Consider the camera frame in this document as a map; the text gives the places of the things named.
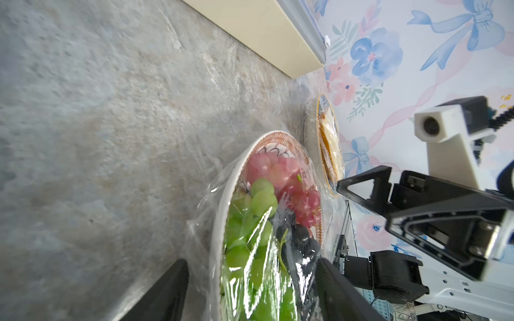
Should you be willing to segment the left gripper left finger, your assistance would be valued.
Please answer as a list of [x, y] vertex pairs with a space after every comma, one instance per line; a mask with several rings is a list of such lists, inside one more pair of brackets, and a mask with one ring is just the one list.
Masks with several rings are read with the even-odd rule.
[[181, 320], [189, 279], [187, 261], [178, 259], [121, 318], [121, 321]]

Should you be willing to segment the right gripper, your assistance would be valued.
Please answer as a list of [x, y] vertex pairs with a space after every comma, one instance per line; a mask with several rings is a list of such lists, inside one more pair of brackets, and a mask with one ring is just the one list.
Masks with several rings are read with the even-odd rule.
[[418, 172], [404, 171], [392, 190], [380, 165], [342, 179], [337, 192], [388, 217], [386, 230], [468, 279], [482, 281], [513, 236], [513, 200]]

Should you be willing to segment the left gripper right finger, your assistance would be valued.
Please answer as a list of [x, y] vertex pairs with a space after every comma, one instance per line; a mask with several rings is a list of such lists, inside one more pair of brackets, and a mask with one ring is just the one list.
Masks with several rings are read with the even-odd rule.
[[324, 321], [384, 320], [329, 260], [317, 260], [315, 282]]

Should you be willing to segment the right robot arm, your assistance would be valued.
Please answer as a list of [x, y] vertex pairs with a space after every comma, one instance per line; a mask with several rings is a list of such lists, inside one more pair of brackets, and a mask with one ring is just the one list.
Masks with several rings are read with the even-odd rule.
[[391, 172], [379, 166], [337, 183], [338, 193], [384, 217], [389, 234], [422, 254], [372, 255], [372, 288], [512, 320], [513, 267], [501, 259], [513, 247], [513, 166], [486, 191], [413, 171], [392, 184]]

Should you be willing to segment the cream plastic wrap dispenser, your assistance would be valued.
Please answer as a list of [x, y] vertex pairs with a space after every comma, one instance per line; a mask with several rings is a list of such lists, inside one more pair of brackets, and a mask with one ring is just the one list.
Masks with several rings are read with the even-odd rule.
[[326, 37], [306, 1], [190, 0], [186, 4], [292, 79], [327, 63]]

